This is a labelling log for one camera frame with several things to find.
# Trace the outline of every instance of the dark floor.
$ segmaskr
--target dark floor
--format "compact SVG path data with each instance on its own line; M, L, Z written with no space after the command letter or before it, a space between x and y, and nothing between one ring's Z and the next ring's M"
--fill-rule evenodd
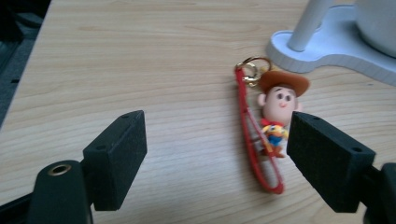
M0 129L43 21L33 13L14 16L23 39L21 42L0 41Z

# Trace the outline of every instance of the toy figure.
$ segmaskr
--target toy figure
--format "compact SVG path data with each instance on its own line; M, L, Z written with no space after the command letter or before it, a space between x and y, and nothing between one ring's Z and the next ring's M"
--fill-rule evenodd
M293 111L302 111L303 107L297 97L309 87L305 77L283 71L265 72L259 80L263 93L258 97L262 106L262 132L267 136L277 157L285 157L280 153L280 141L287 139L289 134L285 129L291 122Z

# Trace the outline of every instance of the metal key ring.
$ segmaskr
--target metal key ring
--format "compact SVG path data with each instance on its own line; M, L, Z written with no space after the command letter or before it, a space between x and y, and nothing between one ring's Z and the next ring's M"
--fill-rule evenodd
M262 76L261 73L259 73L256 65L254 63L252 63L253 61L256 60L263 60L266 61L268 63L268 71L273 69L273 64L271 62L271 60L269 60L268 58L265 57L250 57L247 58L246 60L244 60L241 63L238 63L235 66L235 70L236 69L242 69L243 67L246 67L246 65L248 65L249 67L254 67L254 76L244 76L243 80L248 83L251 87L256 86L257 85L257 81L259 81L260 77Z

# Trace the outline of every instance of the white object base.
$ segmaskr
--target white object base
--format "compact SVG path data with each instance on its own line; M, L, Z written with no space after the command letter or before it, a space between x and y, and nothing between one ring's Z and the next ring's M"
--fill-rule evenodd
M338 65L396 86L396 58L361 39L353 5L330 7L304 51L288 47L291 35L292 31L274 33L266 49L268 57L285 70L307 73L322 65Z

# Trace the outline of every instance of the wooden table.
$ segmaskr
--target wooden table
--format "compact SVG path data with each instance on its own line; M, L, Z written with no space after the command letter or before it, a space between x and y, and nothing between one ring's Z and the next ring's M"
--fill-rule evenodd
M307 1L53 0L0 133L0 204L82 149L123 113L146 112L148 155L117 212L95 223L361 223L335 214L281 161L265 193L242 138L233 66L263 55ZM396 160L396 89L340 67L310 74L305 112Z

